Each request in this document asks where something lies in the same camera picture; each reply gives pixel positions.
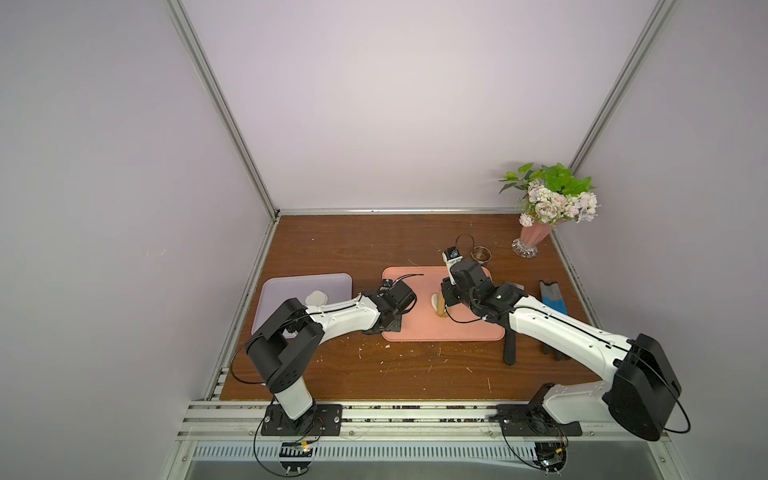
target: white robotic arm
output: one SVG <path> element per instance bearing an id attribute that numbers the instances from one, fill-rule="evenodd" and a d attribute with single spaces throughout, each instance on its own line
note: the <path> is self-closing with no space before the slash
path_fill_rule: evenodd
<path id="1" fill-rule="evenodd" d="M 681 388 L 656 340 L 608 333 L 553 310 L 509 282 L 496 286 L 455 247 L 443 252 L 443 260 L 449 269 L 442 282 L 446 306 L 464 303 L 486 322 L 541 340 L 602 379 L 576 386 L 545 384 L 529 403 L 538 420 L 558 425 L 615 421 L 642 439 L 660 438 Z"/>
<path id="2" fill-rule="evenodd" d="M 246 352 L 280 403 L 286 429 L 306 432 L 315 418 L 303 372 L 320 343 L 359 330 L 371 335 L 399 331 L 402 315 L 415 302 L 411 288 L 398 280 L 384 280 L 377 292 L 333 305 L 304 306 L 295 298 L 283 302 L 249 339 Z M 284 330 L 296 333 L 291 343 Z"/>

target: white wall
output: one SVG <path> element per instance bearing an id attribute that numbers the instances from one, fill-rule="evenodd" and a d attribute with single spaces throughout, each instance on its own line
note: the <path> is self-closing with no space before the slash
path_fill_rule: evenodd
<path id="1" fill-rule="evenodd" d="M 156 478 L 266 214 L 163 2 L 3 2 L 0 45 L 0 478 Z"/>
<path id="2" fill-rule="evenodd" d="M 514 206 L 569 162 L 656 0 L 184 0 L 279 208 Z"/>
<path id="3" fill-rule="evenodd" d="M 600 216 L 561 228 L 604 327 L 662 342 L 699 480 L 765 475 L 766 25 L 765 2 L 678 2 L 581 171 Z"/>

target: black mounting plate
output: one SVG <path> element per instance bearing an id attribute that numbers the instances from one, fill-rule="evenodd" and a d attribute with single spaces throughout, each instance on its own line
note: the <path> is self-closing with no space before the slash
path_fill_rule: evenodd
<path id="1" fill-rule="evenodd" d="M 498 412 L 496 418 L 502 426 L 504 436 L 556 437 L 560 433 L 556 427 L 533 419 L 530 415 L 531 407 L 528 405 L 497 405 L 496 411 Z M 581 436 L 579 422 L 566 423 L 559 427 L 566 436 Z"/>
<path id="2" fill-rule="evenodd" d="M 343 407 L 338 404 L 319 403 L 312 429 L 309 432 L 297 432 L 293 423 L 280 405 L 271 405 L 266 408 L 264 422 L 261 427 L 261 435 L 264 436 L 325 436 L 337 437 L 341 433 L 341 414 Z"/>

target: flower vase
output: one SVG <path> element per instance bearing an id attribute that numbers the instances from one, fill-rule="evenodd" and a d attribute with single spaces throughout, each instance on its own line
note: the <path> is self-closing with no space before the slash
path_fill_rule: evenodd
<path id="1" fill-rule="evenodd" d="M 530 227 L 523 227 L 520 232 L 520 238 L 512 242 L 512 249 L 523 258 L 536 257 L 539 243 L 547 238 L 547 235 L 554 230 L 554 225 L 535 222 Z"/>

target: pink cutting board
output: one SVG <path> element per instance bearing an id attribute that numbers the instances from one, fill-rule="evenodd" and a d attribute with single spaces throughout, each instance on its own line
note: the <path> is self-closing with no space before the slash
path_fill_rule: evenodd
<path id="1" fill-rule="evenodd" d="M 483 268 L 490 278 L 491 273 Z M 411 276 L 403 280 L 416 294 L 416 306 L 402 316 L 402 328 L 399 332 L 384 332 L 382 336 L 390 342 L 491 342 L 504 338 L 504 328 L 495 323 L 484 321 L 461 325 L 449 319 L 437 316 L 432 308 L 432 294 L 440 291 L 442 279 L 448 276 L 444 266 L 391 266 L 384 270 L 382 278 L 395 278 L 408 273 L 423 273 L 423 276 Z M 459 322 L 476 319 L 477 316 L 466 306 L 454 305 L 449 312 Z"/>

